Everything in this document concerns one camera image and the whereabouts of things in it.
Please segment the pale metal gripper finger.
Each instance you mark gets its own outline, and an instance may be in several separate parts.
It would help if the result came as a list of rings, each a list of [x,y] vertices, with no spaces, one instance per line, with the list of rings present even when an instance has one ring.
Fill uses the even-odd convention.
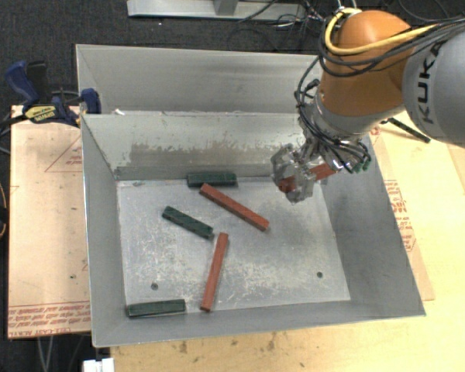
[[[315,179],[312,172],[293,174],[283,179],[283,192],[292,204],[302,202],[312,197]]]
[[[283,145],[270,159],[275,184],[297,184],[300,178],[301,158],[292,143]]]

